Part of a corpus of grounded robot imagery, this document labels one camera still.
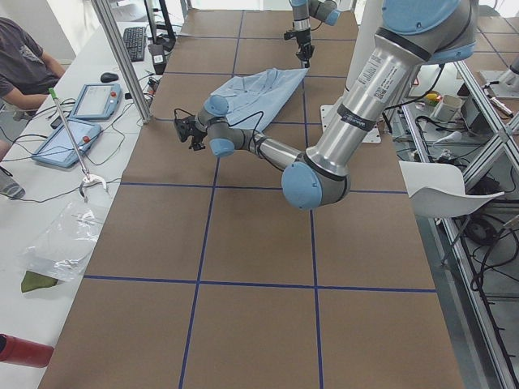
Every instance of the keyboard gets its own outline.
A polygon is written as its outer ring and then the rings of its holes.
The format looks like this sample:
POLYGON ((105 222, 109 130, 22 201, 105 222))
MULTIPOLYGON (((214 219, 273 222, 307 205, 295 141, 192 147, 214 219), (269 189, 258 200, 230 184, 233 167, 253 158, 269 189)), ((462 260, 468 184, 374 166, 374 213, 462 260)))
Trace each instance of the keyboard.
POLYGON ((128 27, 124 29, 122 40, 127 47, 132 62, 144 60, 146 49, 146 27, 128 27))

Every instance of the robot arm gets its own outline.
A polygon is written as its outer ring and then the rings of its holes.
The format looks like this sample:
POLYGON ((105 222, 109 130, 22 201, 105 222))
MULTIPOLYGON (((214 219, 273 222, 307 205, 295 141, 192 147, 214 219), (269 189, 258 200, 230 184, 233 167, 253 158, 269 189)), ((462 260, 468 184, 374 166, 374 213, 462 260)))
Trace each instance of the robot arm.
POLYGON ((295 207, 336 203, 350 189, 348 161, 411 71, 423 63, 458 61, 472 54, 477 9, 478 0, 443 0, 440 5, 385 0, 375 50, 319 142, 304 152, 253 130, 230 128, 225 119, 229 106, 221 96, 211 96, 196 117, 175 124, 183 128, 184 139, 193 129, 207 134, 215 156, 248 150, 282 169, 283 194, 295 207))
POLYGON ((285 40, 296 38, 299 50, 295 54, 305 67, 310 67, 310 58, 314 54, 314 46, 311 44, 310 17, 316 18, 321 23, 335 25, 340 12, 337 10, 335 0, 289 0, 294 14, 294 27, 285 32, 285 40))

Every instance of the beige cup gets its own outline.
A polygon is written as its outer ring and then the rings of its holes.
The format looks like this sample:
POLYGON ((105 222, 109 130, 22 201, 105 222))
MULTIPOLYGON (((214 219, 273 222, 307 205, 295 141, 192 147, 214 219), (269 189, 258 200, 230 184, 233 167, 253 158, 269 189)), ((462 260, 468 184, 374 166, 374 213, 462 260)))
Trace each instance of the beige cup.
POLYGON ((448 122, 463 105, 463 100, 450 95, 445 95, 443 100, 436 106, 432 112, 432 119, 438 122, 448 122))

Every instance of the folded cloth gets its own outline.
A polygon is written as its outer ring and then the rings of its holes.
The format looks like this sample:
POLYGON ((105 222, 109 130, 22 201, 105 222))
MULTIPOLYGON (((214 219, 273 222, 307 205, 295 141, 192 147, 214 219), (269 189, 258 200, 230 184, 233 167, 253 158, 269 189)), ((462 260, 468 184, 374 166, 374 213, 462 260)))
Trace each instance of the folded cloth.
POLYGON ((32 290, 41 288, 50 288, 55 286, 58 280, 41 274, 26 271, 25 277, 22 280, 22 293, 31 292, 32 290))
MULTIPOLYGON (((263 111, 264 115, 256 128, 262 132, 294 94, 307 72, 308 69, 268 69, 247 77, 235 76, 211 93, 211 96, 222 96, 227 100, 229 112, 226 118, 231 125, 263 111)), ((259 119, 260 115, 255 115, 238 127, 252 130, 259 119)))

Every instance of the blue tablet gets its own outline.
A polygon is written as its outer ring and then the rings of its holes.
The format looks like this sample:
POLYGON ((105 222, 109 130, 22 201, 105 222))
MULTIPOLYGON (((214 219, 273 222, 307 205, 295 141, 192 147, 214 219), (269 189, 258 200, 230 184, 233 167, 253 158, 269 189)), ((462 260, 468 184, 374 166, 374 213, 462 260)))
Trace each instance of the blue tablet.
MULTIPOLYGON (((101 126, 97 123, 78 119, 68 119, 67 121, 74 135, 75 143, 80 151, 85 153, 99 137, 101 126)), ((49 138, 31 155, 31 158, 42 164, 61 168, 70 168, 78 161, 78 156, 63 124, 54 130, 49 138)))
POLYGON ((86 83, 69 118, 106 120, 115 112, 120 100, 121 85, 118 83, 86 83))

